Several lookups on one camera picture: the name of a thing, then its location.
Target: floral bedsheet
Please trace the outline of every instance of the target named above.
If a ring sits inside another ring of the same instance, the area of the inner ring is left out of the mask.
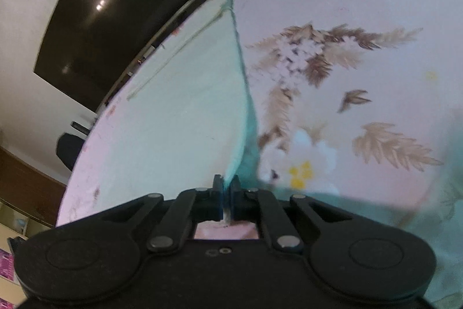
[[[238,174],[409,230],[463,303],[461,0],[234,0],[254,118]]]

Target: black tv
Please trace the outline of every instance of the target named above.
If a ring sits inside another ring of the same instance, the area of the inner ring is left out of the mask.
[[[34,72],[96,111],[153,35],[189,0],[59,0]]]

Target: brown leaf print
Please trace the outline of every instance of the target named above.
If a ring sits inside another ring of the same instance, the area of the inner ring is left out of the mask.
[[[360,58],[361,53],[346,50],[336,43],[329,42],[323,49],[323,58],[330,65],[340,65],[346,69],[349,67],[357,68],[362,62]]]
[[[267,112],[265,114],[266,130],[270,135],[278,134],[283,138],[281,149],[286,150],[290,138],[290,116],[289,112],[293,106],[293,96],[290,91],[275,87],[269,94]]]
[[[281,35],[288,37],[291,43],[300,44],[303,39],[311,39],[313,37],[313,26],[312,23],[307,23],[302,27],[292,26],[285,28]]]
[[[271,132],[266,132],[262,134],[261,136],[258,137],[258,148],[259,151],[261,151],[265,145],[272,140],[272,134]]]
[[[312,40],[321,44],[325,42],[328,36],[329,33],[325,30],[313,30],[312,32]]]
[[[416,139],[406,138],[401,133],[391,132],[387,129],[395,127],[394,124],[373,122],[362,126],[365,130],[363,136],[358,136],[352,141],[352,149],[356,156],[362,156],[367,164],[371,156],[378,164],[383,158],[390,162],[395,168],[399,165],[410,170],[410,166],[424,172],[423,165],[442,165],[442,161],[429,157],[432,152],[416,143]]]
[[[260,49],[275,49],[277,48],[277,42],[282,38],[280,34],[274,34],[272,37],[265,38],[256,42],[255,44],[246,45],[246,47],[257,47]]]
[[[368,98],[361,97],[367,93],[367,91],[364,91],[362,89],[355,89],[353,91],[346,92],[344,94],[341,106],[337,112],[345,112],[346,110],[350,109],[351,105],[362,105],[371,102],[371,100],[369,100]]]
[[[318,88],[321,82],[330,75],[331,65],[321,55],[309,59],[307,63],[307,68],[304,70],[307,81]]]
[[[278,63],[279,59],[279,51],[277,49],[274,49],[263,59],[261,59],[260,62],[254,66],[254,69],[267,71],[270,68],[274,67]]]
[[[379,38],[379,33],[366,33],[363,28],[354,30],[346,28],[347,24],[341,24],[328,31],[328,36],[332,42],[342,42],[344,37],[353,37],[358,45],[364,49],[373,50],[379,48],[373,41]]]
[[[320,125],[314,127],[304,127],[303,129],[309,134],[310,139],[312,141],[312,146],[317,145],[319,141],[322,140],[321,133],[323,129],[328,125],[328,122],[323,122]]]
[[[415,41],[416,35],[423,28],[416,28],[410,32],[406,32],[405,28],[396,28],[391,32],[379,34],[372,42],[378,47],[397,47],[409,41]]]

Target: screw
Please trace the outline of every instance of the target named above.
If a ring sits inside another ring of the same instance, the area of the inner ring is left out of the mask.
[[[296,247],[300,244],[300,239],[296,236],[284,235],[279,237],[276,242],[278,242],[282,248]]]
[[[216,257],[218,255],[218,250],[217,249],[209,249],[205,251],[205,254],[208,257]]]
[[[174,240],[167,236],[156,236],[150,240],[150,245],[156,249],[166,249],[174,244]]]
[[[259,191],[259,189],[257,189],[257,188],[247,189],[246,192],[245,192],[245,196],[246,196],[246,198],[248,198],[250,200],[258,200],[258,191]]]
[[[230,254],[232,250],[229,247],[222,247],[218,250],[220,254]]]

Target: yellow flower center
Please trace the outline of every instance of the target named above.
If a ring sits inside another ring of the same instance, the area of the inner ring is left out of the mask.
[[[310,161],[304,161],[298,167],[289,168],[289,174],[291,175],[291,188],[293,189],[304,189],[306,187],[306,181],[313,179],[313,169]]]

